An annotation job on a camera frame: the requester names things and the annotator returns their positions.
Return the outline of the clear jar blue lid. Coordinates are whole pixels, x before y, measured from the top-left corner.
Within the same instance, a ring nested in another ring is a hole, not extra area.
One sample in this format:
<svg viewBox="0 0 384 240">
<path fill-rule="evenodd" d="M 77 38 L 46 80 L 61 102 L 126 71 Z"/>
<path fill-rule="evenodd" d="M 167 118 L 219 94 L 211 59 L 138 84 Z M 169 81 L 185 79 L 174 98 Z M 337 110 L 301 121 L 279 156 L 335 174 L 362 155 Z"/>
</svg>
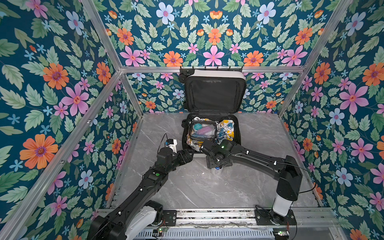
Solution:
<svg viewBox="0 0 384 240">
<path fill-rule="evenodd" d="M 216 167 L 216 168 L 212 168 L 211 169 L 211 173 L 214 175 L 214 176 L 219 176 L 221 175 L 223 172 L 223 169 L 222 168 L 219 168 L 219 167 Z"/>
</svg>

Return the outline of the white black suitcase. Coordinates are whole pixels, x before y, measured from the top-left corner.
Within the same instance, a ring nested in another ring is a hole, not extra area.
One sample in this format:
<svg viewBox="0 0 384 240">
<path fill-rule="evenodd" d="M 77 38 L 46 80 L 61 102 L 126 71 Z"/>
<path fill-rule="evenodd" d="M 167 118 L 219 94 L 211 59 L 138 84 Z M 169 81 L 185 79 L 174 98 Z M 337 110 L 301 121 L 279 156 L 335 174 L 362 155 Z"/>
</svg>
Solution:
<svg viewBox="0 0 384 240">
<path fill-rule="evenodd" d="M 182 122 L 182 146 L 191 154 L 200 154 L 200 146 L 191 147 L 188 134 L 196 117 L 213 122 L 234 122 L 234 138 L 241 143 L 239 121 L 235 116 L 240 109 L 247 88 L 246 78 L 240 71 L 182 69 L 180 83 L 185 87 L 184 108 L 189 115 Z"/>
</svg>

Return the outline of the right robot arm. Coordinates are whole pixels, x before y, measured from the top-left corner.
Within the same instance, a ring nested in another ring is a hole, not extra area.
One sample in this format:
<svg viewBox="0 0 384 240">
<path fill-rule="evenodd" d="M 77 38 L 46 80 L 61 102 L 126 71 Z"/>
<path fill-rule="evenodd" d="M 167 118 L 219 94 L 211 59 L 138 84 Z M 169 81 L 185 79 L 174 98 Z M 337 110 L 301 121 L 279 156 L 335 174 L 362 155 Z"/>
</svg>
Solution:
<svg viewBox="0 0 384 240">
<path fill-rule="evenodd" d="M 268 156 L 229 140 L 223 140 L 220 144 L 206 140 L 200 151 L 218 168 L 223 168 L 225 164 L 241 164 L 278 181 L 276 197 L 272 209 L 266 211 L 266 218 L 274 225 L 281 225 L 286 221 L 293 202 L 298 200 L 303 178 L 294 157 Z"/>
</svg>

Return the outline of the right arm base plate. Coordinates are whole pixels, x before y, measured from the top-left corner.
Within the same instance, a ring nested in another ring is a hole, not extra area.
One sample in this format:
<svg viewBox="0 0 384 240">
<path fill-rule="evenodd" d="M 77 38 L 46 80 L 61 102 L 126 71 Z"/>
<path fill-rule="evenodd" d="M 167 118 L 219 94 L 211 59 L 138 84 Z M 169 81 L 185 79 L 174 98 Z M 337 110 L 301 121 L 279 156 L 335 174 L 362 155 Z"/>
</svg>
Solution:
<svg viewBox="0 0 384 240">
<path fill-rule="evenodd" d="M 255 218 L 258 226 L 295 226 L 297 221 L 291 209 L 288 214 L 283 217 L 273 210 L 266 210 L 263 208 L 255 209 Z"/>
</svg>

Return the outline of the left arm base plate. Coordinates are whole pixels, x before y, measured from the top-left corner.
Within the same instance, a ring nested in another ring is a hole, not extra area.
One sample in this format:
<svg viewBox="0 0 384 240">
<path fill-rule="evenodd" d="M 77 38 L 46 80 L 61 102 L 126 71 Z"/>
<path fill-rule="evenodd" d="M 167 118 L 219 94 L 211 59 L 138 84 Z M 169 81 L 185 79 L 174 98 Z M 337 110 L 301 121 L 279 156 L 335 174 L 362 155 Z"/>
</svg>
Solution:
<svg viewBox="0 0 384 240">
<path fill-rule="evenodd" d="M 177 221 L 178 211 L 176 210 L 161 210 L 157 213 L 155 226 L 174 227 Z"/>
</svg>

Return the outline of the clear black toiletry bag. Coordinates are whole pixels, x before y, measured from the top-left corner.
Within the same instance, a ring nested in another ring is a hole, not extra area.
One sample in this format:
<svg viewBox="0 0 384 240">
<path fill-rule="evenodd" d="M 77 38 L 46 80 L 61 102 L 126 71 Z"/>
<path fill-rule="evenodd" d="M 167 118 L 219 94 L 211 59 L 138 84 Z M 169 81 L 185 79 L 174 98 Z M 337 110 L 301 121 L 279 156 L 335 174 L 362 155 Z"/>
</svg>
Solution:
<svg viewBox="0 0 384 240">
<path fill-rule="evenodd" d="M 217 137 L 217 124 L 213 121 L 192 121 L 189 136 L 192 140 L 214 140 Z"/>
</svg>

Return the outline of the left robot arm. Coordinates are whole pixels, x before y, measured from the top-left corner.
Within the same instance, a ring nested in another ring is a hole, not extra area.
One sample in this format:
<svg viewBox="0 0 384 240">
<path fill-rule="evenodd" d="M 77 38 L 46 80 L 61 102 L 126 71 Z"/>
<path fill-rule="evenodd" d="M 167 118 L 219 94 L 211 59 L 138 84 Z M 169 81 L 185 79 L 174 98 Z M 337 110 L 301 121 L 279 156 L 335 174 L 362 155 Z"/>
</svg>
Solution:
<svg viewBox="0 0 384 240">
<path fill-rule="evenodd" d="M 90 226 L 88 240 L 126 240 L 126 230 L 139 210 L 168 180 L 169 173 L 190 163 L 192 154 L 187 150 L 177 153 L 165 147 L 157 153 L 157 161 L 143 175 L 138 187 L 106 217 L 96 217 Z"/>
</svg>

